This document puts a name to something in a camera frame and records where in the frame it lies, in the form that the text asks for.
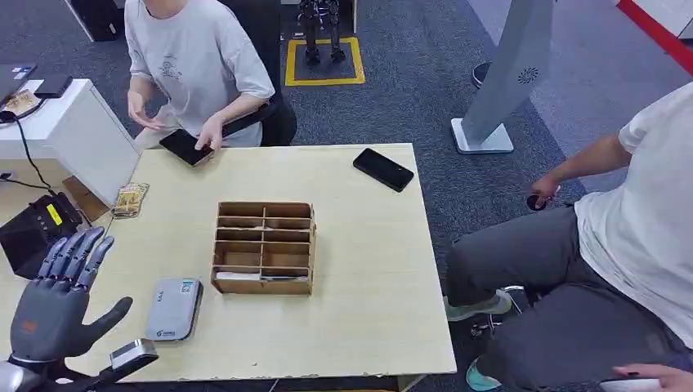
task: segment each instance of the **gray pants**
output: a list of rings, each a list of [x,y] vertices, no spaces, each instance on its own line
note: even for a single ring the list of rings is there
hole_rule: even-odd
[[[601,381],[628,363],[667,363],[683,342],[602,279],[579,254],[572,207],[502,223],[457,240],[448,255],[451,305],[521,285],[545,294],[496,329],[477,367],[522,390]]]

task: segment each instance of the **light wood tabletop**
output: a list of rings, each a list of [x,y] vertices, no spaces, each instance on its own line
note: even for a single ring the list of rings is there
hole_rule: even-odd
[[[408,144],[225,149],[195,169],[145,151],[132,181],[149,193],[137,218],[110,226],[115,245],[87,321],[121,296],[134,305],[68,365],[107,367],[112,350],[144,335],[158,279],[197,278],[204,293],[192,335],[157,344],[160,359],[126,381],[455,372],[418,174],[401,194],[388,189],[352,166],[365,147],[417,172]],[[311,296],[222,295],[210,284],[218,203],[229,201],[313,205]]]

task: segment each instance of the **green sneaker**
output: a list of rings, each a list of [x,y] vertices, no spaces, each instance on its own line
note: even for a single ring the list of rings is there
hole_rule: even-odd
[[[462,321],[469,319],[477,314],[505,314],[512,309],[512,298],[510,294],[503,290],[496,290],[496,295],[490,300],[479,302],[474,305],[464,305],[454,307],[448,302],[448,297],[443,297],[445,303],[445,314],[449,322]]]
[[[476,361],[479,359],[474,359],[469,368],[467,369],[467,385],[472,390],[476,392],[482,392],[486,390],[495,390],[501,386],[501,383],[493,377],[484,376],[479,373],[479,369],[476,368]]]

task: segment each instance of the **red stripe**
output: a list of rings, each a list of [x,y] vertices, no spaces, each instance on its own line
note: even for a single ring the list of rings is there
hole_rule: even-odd
[[[633,0],[621,0],[617,7],[654,39],[681,67],[693,75],[693,51],[689,50],[683,42],[647,15]]]

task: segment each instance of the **hand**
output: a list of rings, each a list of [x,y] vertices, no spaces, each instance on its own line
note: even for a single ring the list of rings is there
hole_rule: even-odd
[[[221,148],[221,127],[224,122],[217,116],[212,116],[202,126],[195,149],[201,150],[205,145],[209,145],[217,151]]]
[[[656,392],[691,392],[693,390],[693,373],[662,365],[634,364],[614,367],[619,376],[633,376],[637,373],[640,378],[656,378],[662,385]]]
[[[105,254],[113,245],[106,237],[92,257],[102,227],[62,238],[48,252],[38,277],[27,284],[12,319],[12,358],[20,362],[54,362],[87,353],[125,317],[132,298],[122,298],[108,313],[82,325],[89,305],[89,289]]]
[[[163,124],[153,118],[147,117],[145,112],[145,99],[139,92],[127,92],[127,114],[135,120],[135,123],[142,125],[145,128],[151,128],[159,131]]]
[[[531,188],[531,193],[539,196],[535,207],[541,208],[546,202],[553,199],[559,188],[558,181],[554,180],[549,174],[536,180]]]

